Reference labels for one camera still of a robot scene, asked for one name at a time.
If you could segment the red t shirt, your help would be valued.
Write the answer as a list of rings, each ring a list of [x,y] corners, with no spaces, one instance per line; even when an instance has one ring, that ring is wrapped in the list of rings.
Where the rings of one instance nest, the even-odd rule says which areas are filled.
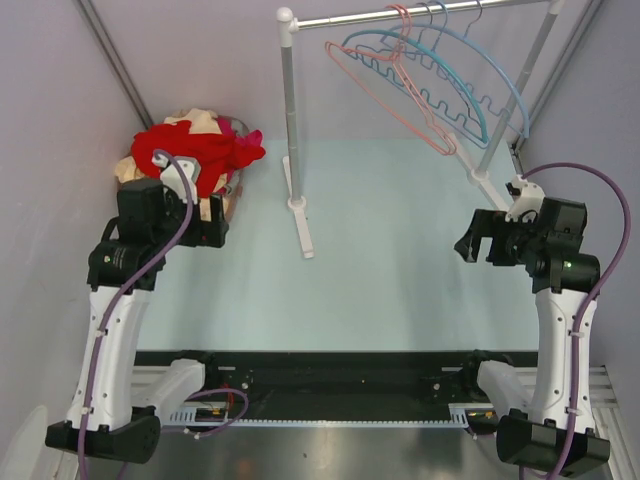
[[[174,157],[195,158],[201,167],[196,181],[200,198],[208,198],[219,190],[219,178],[248,167],[262,159],[266,150],[261,147],[243,146],[233,137],[220,134],[190,134],[189,123],[177,125],[158,124],[134,137],[131,154],[137,167],[152,178],[160,177],[160,168],[152,164],[153,152],[164,150]]]

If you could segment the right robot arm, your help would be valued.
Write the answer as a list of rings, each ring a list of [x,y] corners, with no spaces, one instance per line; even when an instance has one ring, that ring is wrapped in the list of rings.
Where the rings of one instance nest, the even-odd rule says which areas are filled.
[[[522,265],[532,280],[539,325],[534,390],[524,387],[513,365],[489,353],[463,373],[461,388],[473,401],[492,403],[501,461],[553,477],[589,472],[606,463],[611,450],[596,434],[588,392],[600,263],[580,250],[586,225],[584,204],[545,198],[515,219],[504,211],[476,210],[454,246],[474,263],[488,238],[487,262]]]

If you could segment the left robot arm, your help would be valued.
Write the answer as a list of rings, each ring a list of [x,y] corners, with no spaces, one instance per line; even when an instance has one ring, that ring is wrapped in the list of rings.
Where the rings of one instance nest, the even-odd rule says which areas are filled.
[[[223,198],[210,197],[208,220],[157,179],[124,183],[118,214],[91,252],[90,328],[79,384],[65,420],[48,427],[48,447],[124,463],[152,457],[161,428],[191,395],[207,400],[221,387],[215,356],[182,351],[140,394],[131,391],[143,316],[166,263],[168,245],[220,248],[229,226]]]

